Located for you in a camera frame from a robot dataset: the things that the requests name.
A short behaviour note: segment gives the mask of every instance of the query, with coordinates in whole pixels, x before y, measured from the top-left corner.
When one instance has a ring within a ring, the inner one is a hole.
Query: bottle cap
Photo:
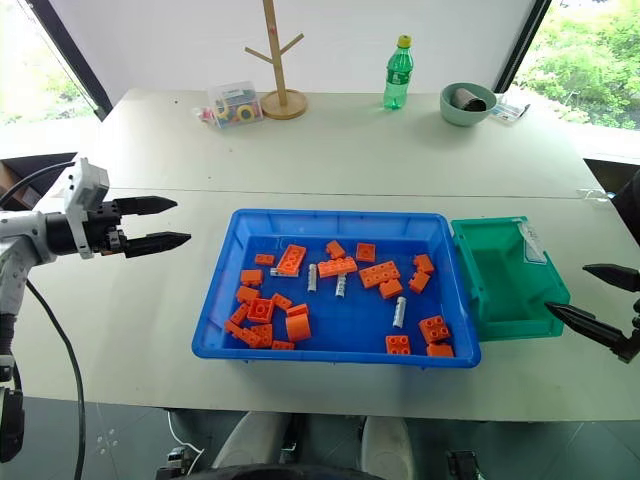
[[[409,48],[411,46],[411,37],[409,35],[400,35],[398,37],[398,46],[400,48]]]

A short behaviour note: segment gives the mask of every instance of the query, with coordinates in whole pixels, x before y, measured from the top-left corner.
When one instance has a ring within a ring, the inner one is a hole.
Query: wooden stand base
[[[260,100],[262,113],[274,120],[289,120],[302,115],[307,109],[307,99],[297,90],[287,89],[287,104],[280,105],[278,92],[267,93]]]

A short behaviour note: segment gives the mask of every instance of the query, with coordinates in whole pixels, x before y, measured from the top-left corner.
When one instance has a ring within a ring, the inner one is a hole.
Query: green plastic bin
[[[525,262],[518,224],[527,221],[506,217],[451,222],[480,341],[562,335],[564,324],[544,302],[569,303],[569,291],[547,252],[546,264]]]

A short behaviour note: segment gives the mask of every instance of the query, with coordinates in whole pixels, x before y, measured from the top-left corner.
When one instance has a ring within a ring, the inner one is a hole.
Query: gray floor
[[[74,402],[25,400],[24,448],[0,466],[0,479],[72,477],[76,452]],[[206,448],[209,464],[240,412],[180,411],[177,434]],[[300,459],[357,468],[359,417],[311,415]],[[488,480],[640,478],[640,422],[495,423],[407,421],[419,478],[446,479],[445,452],[476,451]],[[87,404],[87,460],[83,478],[153,479],[176,446],[166,412],[156,408]]]

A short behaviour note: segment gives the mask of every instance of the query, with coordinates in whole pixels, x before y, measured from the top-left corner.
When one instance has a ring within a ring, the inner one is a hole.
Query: orange building block
[[[387,353],[392,355],[411,355],[408,335],[387,335],[385,337]]]
[[[231,315],[229,321],[234,323],[235,325],[240,325],[242,323],[242,320],[247,318],[247,313],[249,313],[249,305],[243,303],[235,312],[233,312],[233,315]]]
[[[276,307],[284,311],[286,311],[287,308],[291,308],[291,305],[293,305],[293,302],[291,300],[289,300],[284,295],[280,295],[279,293],[274,293],[273,297],[271,297],[271,300],[273,300],[273,303]]]
[[[273,300],[266,298],[254,298],[249,304],[247,318],[252,322],[271,323],[273,316]]]
[[[267,255],[266,253],[258,253],[256,255],[256,265],[264,265],[265,267],[273,267],[273,264],[276,263],[275,255]]]
[[[262,270],[243,270],[240,273],[240,282],[245,287],[257,287],[262,285],[263,273]]]
[[[344,258],[347,255],[347,252],[344,251],[344,248],[342,248],[336,240],[331,240],[327,243],[327,253],[331,257],[331,260]]]
[[[281,342],[274,340],[271,344],[271,350],[295,350],[296,344],[291,342]]]
[[[309,315],[309,307],[306,303],[287,308],[287,317],[295,317],[296,315]]]
[[[422,290],[427,286],[430,278],[426,273],[416,272],[413,274],[411,280],[409,280],[409,288],[412,292],[422,293]]]
[[[358,272],[364,288],[374,287],[394,278],[400,278],[400,271],[393,262],[384,262]]]
[[[453,357],[453,348],[446,343],[430,343],[427,345],[427,355],[430,357]]]
[[[358,265],[353,257],[336,258],[328,262],[318,262],[318,275],[320,278],[333,277],[345,273],[356,272]]]
[[[419,272],[426,273],[427,275],[431,275],[436,270],[431,263],[429,255],[426,253],[416,255],[413,259],[413,264]]]
[[[253,333],[248,328],[240,328],[235,323],[226,321],[224,323],[224,329],[227,332],[230,332],[234,337],[242,340],[244,343],[249,345],[251,348],[257,348],[260,344],[260,336]]]
[[[380,288],[380,295],[385,300],[402,292],[402,284],[396,278],[382,282],[378,288]]]
[[[287,317],[286,325],[287,336],[290,342],[300,342],[301,340],[311,338],[309,317],[306,314]]]
[[[359,262],[375,262],[376,246],[373,243],[359,243],[356,248],[356,260]]]
[[[273,342],[273,325],[270,323],[266,325],[256,325],[249,330],[260,337],[258,348],[268,348],[271,346],[271,342]]]
[[[284,275],[296,275],[307,249],[298,245],[289,245],[282,255],[276,270]]]
[[[241,286],[236,292],[236,298],[239,302],[251,303],[254,298],[258,298],[260,296],[260,291],[255,288]]]
[[[422,336],[427,343],[435,343],[451,338],[451,332],[440,315],[418,322]]]

